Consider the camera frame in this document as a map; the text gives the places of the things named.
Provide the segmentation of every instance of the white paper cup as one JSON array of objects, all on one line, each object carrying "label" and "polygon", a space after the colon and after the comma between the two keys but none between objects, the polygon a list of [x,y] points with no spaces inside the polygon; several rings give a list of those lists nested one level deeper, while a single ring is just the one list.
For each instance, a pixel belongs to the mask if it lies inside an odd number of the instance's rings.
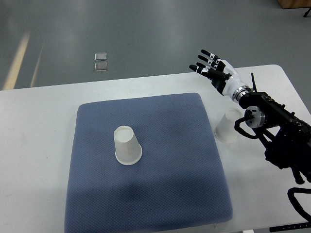
[{"label": "white paper cup", "polygon": [[142,148],[129,126],[120,126],[113,133],[116,158],[123,165],[132,165],[142,156]]},{"label": "white paper cup", "polygon": [[238,139],[239,133],[234,129],[237,119],[243,117],[238,109],[229,109],[215,128],[215,136],[222,142],[232,143]]}]

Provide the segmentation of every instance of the paper cup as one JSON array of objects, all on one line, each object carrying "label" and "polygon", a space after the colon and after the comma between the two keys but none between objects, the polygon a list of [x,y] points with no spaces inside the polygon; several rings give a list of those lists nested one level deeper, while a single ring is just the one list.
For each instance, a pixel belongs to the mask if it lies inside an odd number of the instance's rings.
[{"label": "paper cup", "polygon": [[142,148],[129,126],[120,126],[113,133],[116,158],[123,165],[132,165],[142,156]]},{"label": "paper cup", "polygon": [[237,119],[243,117],[238,109],[229,109],[215,128],[215,136],[222,142],[232,143],[238,139],[239,133],[234,129]]}]

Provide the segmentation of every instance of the concrete floor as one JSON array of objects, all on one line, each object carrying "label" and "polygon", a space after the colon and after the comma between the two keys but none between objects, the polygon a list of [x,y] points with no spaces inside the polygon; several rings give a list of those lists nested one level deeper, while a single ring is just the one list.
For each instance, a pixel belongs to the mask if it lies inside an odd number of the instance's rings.
[{"label": "concrete floor", "polygon": [[[234,67],[280,65],[310,111],[306,10],[277,0],[0,0],[0,89],[29,33],[14,88],[191,72],[206,49]],[[107,71],[94,72],[97,52]]]}]

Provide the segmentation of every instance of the white table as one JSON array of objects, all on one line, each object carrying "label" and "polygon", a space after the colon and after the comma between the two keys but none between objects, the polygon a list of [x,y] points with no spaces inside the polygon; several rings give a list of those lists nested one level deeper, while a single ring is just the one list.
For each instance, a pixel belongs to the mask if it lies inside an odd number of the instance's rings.
[{"label": "white table", "polygon": [[[258,91],[267,92],[311,123],[311,115],[282,68],[270,65],[237,70],[250,86],[253,72]],[[188,92],[201,95],[213,128],[227,109],[241,109],[196,73],[1,91],[0,232],[63,232],[76,113],[81,104]],[[291,170],[279,170],[265,161],[265,148],[259,140],[239,136],[235,143],[216,139],[216,144],[233,218],[216,228],[207,225],[172,232],[234,232],[305,221],[287,198],[288,189],[297,186]],[[311,184],[301,187],[310,188]],[[311,198],[297,196],[310,210],[306,205]]]}]

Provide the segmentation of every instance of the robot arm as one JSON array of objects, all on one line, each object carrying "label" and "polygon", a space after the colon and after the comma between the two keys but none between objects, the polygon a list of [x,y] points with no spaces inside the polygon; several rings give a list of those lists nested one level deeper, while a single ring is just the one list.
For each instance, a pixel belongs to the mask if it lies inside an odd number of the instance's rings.
[{"label": "robot arm", "polygon": [[[248,138],[259,139],[266,148],[266,160],[280,169],[290,167],[297,184],[304,183],[300,173],[311,182],[310,125],[285,110],[285,105],[277,103],[267,93],[257,92],[253,76],[254,88],[251,89],[226,60],[205,50],[201,52],[207,58],[198,57],[207,66],[197,63],[196,66],[190,65],[190,69],[209,78],[220,94],[229,96],[246,110],[244,117],[236,121],[235,129]],[[255,135],[240,127],[244,121]],[[275,126],[280,126],[280,130],[273,135],[267,129]]]}]

